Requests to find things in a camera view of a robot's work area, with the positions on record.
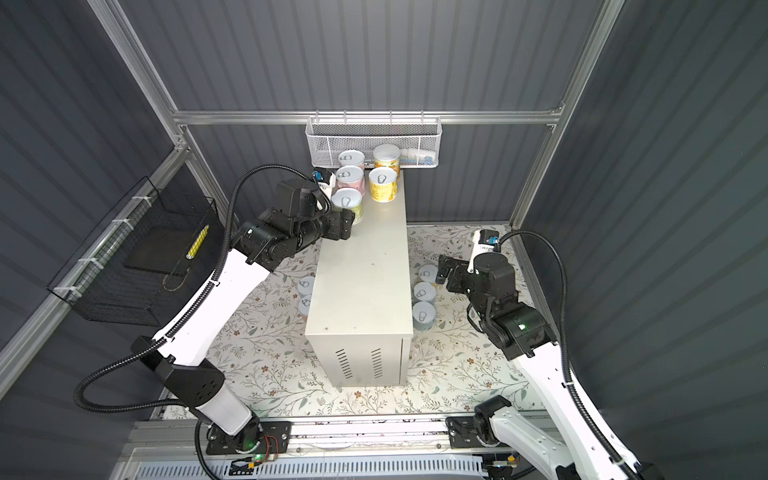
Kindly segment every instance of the can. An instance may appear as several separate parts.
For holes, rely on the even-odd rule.
[[[435,316],[437,311],[435,306],[427,302],[417,302],[413,306],[413,328],[417,330],[427,330],[435,325]]]
[[[362,194],[354,188],[340,188],[331,197],[331,202],[337,209],[346,208],[355,212],[352,225],[357,225],[362,220]]]
[[[299,284],[296,286],[296,289],[299,290],[299,295],[301,296],[312,295],[313,288],[315,288],[314,276],[305,276],[299,280]]]
[[[339,154],[339,165],[342,167],[348,167],[354,165],[355,167],[366,167],[366,155],[359,150],[344,150]]]
[[[373,167],[389,167],[400,178],[400,147],[393,144],[379,145],[373,149]]]
[[[307,295],[299,299],[299,315],[306,322],[306,318],[310,315],[310,305],[312,304],[312,296]]]
[[[390,167],[377,167],[368,174],[371,198],[377,202],[391,202],[397,197],[397,172]]]
[[[341,167],[336,171],[336,185],[339,188],[354,188],[361,195],[365,195],[366,172],[356,165]]]
[[[437,296],[437,289],[434,285],[428,282],[418,282],[413,287],[413,296],[416,297],[416,301],[419,302],[434,302]]]
[[[425,265],[419,269],[419,278],[422,282],[434,283],[437,280],[437,267],[434,265]]]

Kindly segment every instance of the black wire basket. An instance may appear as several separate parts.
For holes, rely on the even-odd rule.
[[[117,226],[101,246],[77,260],[82,265],[71,285],[62,284],[62,268],[48,290],[88,320],[164,326],[216,266],[223,240],[216,203],[153,190],[113,222]]]

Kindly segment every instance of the floral tablecloth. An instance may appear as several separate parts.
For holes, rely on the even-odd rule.
[[[409,227],[412,285],[424,264],[441,253],[468,259],[472,233],[481,226]],[[503,225],[483,228],[505,231]],[[221,330],[207,358],[227,376],[230,388],[261,417],[369,415],[470,411],[494,395],[519,409],[543,409],[528,382],[466,321],[467,299],[438,287],[435,325],[413,337],[405,386],[336,388],[304,337],[296,310],[296,282],[314,275],[320,245],[287,259],[240,305]],[[532,305],[511,247],[520,299]],[[169,407],[166,419],[193,418]]]

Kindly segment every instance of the pull-tab lid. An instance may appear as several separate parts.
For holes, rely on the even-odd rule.
[[[422,282],[434,282],[437,278],[437,267],[435,265],[425,265],[419,269],[419,278]]]
[[[415,296],[417,300],[431,302],[437,296],[437,290],[431,283],[419,282],[413,287],[413,296]]]
[[[357,182],[360,180],[365,174],[366,173],[362,171],[362,168],[355,165],[349,165],[348,167],[341,167],[339,170],[337,170],[336,178],[345,184],[351,184],[352,182]]]
[[[362,194],[355,188],[340,188],[333,194],[331,201],[340,208],[354,208],[360,205]]]
[[[299,290],[299,295],[307,296],[312,295],[312,289],[315,287],[315,277],[305,276],[299,280],[296,289]]]
[[[379,145],[373,149],[373,157],[381,161],[395,161],[400,158],[400,147],[392,144]]]
[[[344,150],[339,154],[339,165],[362,165],[366,161],[366,156],[359,150]]]
[[[299,313],[306,316],[310,314],[310,304],[312,303],[312,296],[307,295],[299,300]]]
[[[435,321],[435,306],[427,302],[416,302],[413,306],[413,319],[419,323],[431,323]]]
[[[397,172],[389,167],[378,167],[371,170],[368,178],[373,184],[387,185],[397,180]]]

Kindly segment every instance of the black mounting plate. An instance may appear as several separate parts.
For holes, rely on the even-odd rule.
[[[277,439],[277,453],[285,453],[288,451],[288,441],[290,441],[290,429],[291,422],[261,422],[261,427],[264,429],[264,435],[269,435]],[[275,453],[275,442],[269,439],[270,442],[270,454]],[[229,446],[227,446],[225,439],[216,438],[215,440],[208,440],[208,446],[205,448],[206,455],[242,455],[234,452]],[[266,442],[262,441],[256,447],[256,450],[249,455],[255,455],[257,453],[266,453]]]
[[[448,426],[448,438],[452,449],[485,449],[487,445],[480,443],[475,430],[475,417],[468,415],[448,417],[445,419]],[[505,443],[499,443],[496,447],[509,447]]]

